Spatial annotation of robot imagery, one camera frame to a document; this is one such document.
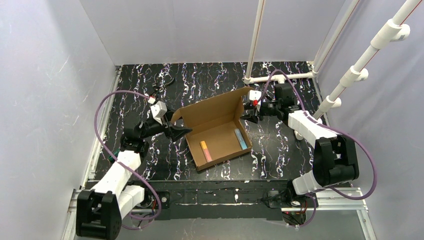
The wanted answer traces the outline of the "light blue marker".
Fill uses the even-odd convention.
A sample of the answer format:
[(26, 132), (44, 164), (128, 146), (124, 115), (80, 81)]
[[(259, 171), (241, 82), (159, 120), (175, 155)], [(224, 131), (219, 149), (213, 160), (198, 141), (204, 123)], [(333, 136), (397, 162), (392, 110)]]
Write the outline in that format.
[(234, 130), (234, 133), (235, 133), (236, 138), (237, 138), (237, 140), (238, 140), (238, 142), (240, 144), (241, 149), (242, 150), (246, 150), (248, 148), (248, 146), (247, 146), (247, 144), (246, 144), (246, 142), (244, 140), (244, 137), (243, 137), (241, 131), (238, 128), (236, 128)]

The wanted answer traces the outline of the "orange pink marker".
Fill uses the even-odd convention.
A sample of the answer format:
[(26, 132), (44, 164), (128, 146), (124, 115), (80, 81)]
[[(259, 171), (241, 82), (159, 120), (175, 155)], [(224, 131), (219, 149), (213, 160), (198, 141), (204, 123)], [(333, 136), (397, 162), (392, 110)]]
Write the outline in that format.
[(202, 140), (200, 142), (200, 146), (201, 146), (201, 149), (202, 149), (202, 152), (203, 152), (203, 155), (205, 157), (206, 162), (207, 163), (212, 162), (213, 161), (212, 156), (211, 156), (210, 151), (208, 149), (208, 146), (207, 146), (207, 144), (204, 140)]

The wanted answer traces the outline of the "brown cardboard box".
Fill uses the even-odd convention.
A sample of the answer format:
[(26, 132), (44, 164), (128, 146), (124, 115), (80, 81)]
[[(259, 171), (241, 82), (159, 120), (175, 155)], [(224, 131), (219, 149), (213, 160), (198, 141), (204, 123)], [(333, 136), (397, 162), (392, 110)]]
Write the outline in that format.
[[(198, 171), (251, 152), (252, 142), (241, 123), (245, 111), (243, 96), (250, 90), (251, 87), (245, 86), (183, 106), (174, 112), (171, 119), (174, 123), (182, 120), (184, 127), (192, 129), (185, 139)], [(247, 149), (241, 149), (235, 129), (241, 131)], [(206, 142), (212, 162), (206, 161), (201, 141)]]

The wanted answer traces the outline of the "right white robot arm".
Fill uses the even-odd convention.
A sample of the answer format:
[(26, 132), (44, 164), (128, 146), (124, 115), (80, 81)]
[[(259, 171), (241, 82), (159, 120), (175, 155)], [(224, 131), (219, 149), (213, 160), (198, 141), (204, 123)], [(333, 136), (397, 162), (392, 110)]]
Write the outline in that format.
[(248, 113), (241, 117), (243, 120), (257, 124), (265, 116), (277, 117), (313, 147), (312, 169), (288, 182), (286, 198), (304, 196), (359, 177), (355, 142), (314, 119), (300, 104), (289, 83), (276, 84), (273, 98), (249, 90), (247, 99), (244, 108)]

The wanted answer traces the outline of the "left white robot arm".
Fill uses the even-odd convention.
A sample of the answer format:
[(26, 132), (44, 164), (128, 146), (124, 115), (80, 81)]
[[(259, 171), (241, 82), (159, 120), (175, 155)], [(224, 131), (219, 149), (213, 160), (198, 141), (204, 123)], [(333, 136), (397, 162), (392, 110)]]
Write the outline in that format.
[(149, 116), (146, 120), (124, 124), (116, 160), (96, 185), (82, 190), (77, 197), (77, 236), (101, 240), (118, 237), (124, 217), (145, 199), (144, 187), (127, 183), (147, 155), (150, 144), (146, 139), (164, 133), (175, 142), (192, 131), (173, 125), (172, 115), (173, 111), (169, 110), (160, 118), (161, 122)]

